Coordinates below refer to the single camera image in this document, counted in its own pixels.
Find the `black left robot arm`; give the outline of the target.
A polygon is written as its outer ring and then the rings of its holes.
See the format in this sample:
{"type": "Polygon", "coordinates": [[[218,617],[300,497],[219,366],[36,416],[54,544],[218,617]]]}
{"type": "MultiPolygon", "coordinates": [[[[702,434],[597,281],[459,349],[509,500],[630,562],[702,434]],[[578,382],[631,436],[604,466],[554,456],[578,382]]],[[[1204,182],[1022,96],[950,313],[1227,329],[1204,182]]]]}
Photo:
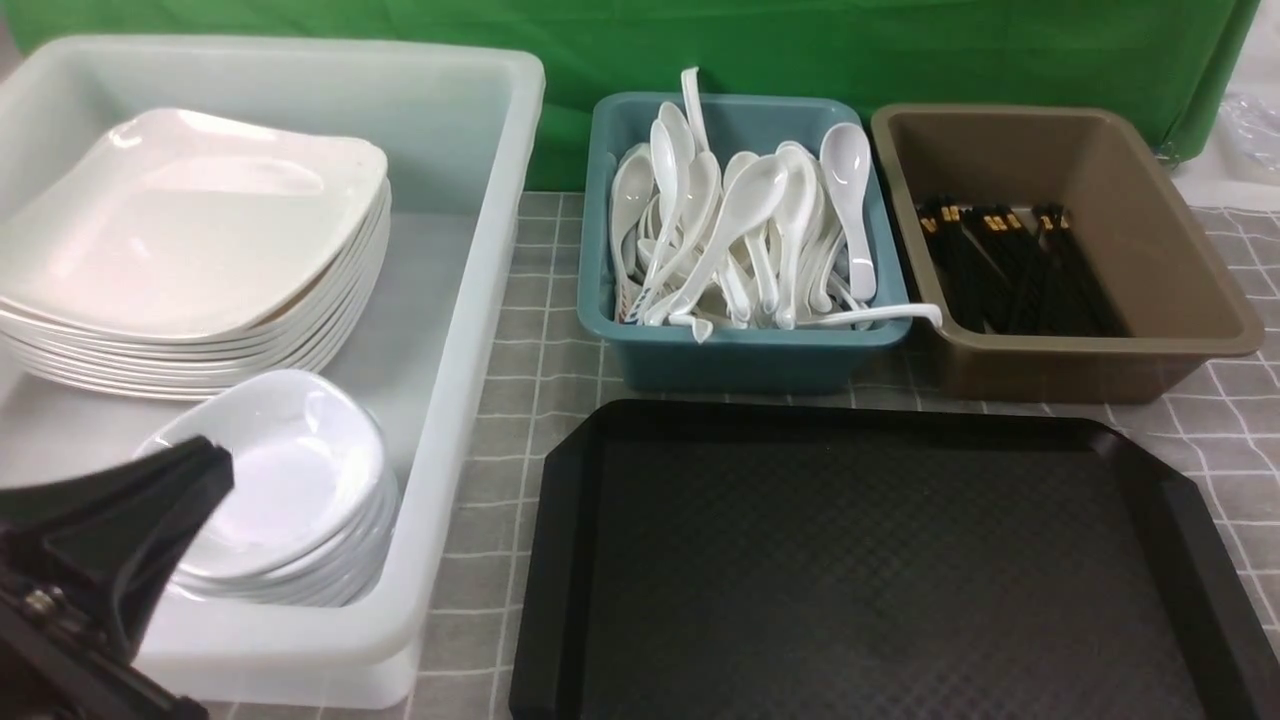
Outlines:
{"type": "Polygon", "coordinates": [[[230,451],[196,436],[3,492],[5,719],[209,716],[134,660],[173,573],[233,486],[230,451]]]}

